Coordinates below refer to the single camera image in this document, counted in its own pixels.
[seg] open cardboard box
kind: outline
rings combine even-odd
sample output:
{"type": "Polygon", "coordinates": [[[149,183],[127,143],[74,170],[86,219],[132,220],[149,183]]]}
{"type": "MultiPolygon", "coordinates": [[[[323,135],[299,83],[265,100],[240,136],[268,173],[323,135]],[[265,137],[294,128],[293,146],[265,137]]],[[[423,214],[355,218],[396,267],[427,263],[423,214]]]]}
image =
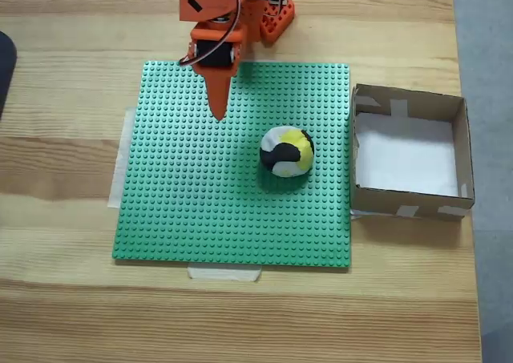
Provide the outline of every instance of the open cardboard box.
{"type": "Polygon", "coordinates": [[[461,220],[475,201],[465,99],[357,84],[351,208],[461,220]]]}

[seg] white paper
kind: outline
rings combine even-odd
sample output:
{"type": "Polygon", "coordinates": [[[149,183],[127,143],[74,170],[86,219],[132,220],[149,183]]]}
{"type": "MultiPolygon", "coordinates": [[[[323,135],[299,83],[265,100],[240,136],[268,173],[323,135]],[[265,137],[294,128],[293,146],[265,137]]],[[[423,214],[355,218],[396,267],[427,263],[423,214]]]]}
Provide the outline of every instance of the white paper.
{"type": "Polygon", "coordinates": [[[256,281],[262,272],[262,266],[257,264],[189,263],[187,271],[191,279],[256,281]]]}
{"type": "Polygon", "coordinates": [[[109,208],[121,207],[134,122],[135,108],[130,108],[125,112],[123,130],[121,131],[121,138],[119,139],[118,156],[115,159],[114,175],[112,176],[111,194],[109,195],[109,201],[107,203],[109,208]]]}
{"type": "Polygon", "coordinates": [[[458,196],[450,123],[360,113],[356,135],[361,187],[458,196]]]}

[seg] ball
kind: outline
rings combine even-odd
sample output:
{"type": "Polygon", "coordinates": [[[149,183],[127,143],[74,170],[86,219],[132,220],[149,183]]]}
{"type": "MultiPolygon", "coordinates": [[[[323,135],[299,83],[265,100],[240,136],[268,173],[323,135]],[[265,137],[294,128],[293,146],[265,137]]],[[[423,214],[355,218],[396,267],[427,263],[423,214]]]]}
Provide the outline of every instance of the ball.
{"type": "Polygon", "coordinates": [[[260,145],[260,161],[274,175],[304,175],[313,166],[313,141],[306,131],[295,127],[274,127],[260,145]]]}

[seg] wood grain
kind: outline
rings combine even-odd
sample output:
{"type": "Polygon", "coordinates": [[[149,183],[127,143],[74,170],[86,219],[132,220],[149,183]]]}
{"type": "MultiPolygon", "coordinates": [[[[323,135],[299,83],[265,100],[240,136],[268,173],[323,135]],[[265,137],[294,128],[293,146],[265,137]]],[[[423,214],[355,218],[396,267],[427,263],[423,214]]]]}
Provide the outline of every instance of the wood grain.
{"type": "Polygon", "coordinates": [[[0,280],[4,361],[472,361],[473,303],[0,280]],[[18,316],[30,321],[20,327],[18,316]],[[30,348],[19,331],[32,337],[30,348]]]}
{"type": "MultiPolygon", "coordinates": [[[[112,260],[124,112],[145,61],[185,52],[177,1],[0,0],[19,55],[0,123],[0,361],[480,361],[470,218],[361,218],[351,269],[267,266],[256,283],[112,260]]],[[[459,95],[452,0],[296,2],[253,58],[459,95]]]]}

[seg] green lego baseplate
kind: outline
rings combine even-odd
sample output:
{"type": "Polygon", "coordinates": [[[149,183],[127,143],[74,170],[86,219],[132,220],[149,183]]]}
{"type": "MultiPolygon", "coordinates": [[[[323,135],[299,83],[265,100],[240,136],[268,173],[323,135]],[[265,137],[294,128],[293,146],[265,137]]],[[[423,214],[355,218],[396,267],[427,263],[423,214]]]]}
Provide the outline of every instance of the green lego baseplate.
{"type": "Polygon", "coordinates": [[[349,152],[347,65],[242,63],[218,122],[191,68],[148,62],[112,255],[348,267],[349,152]],[[260,165],[282,125],[312,136],[308,174],[260,165]]]}

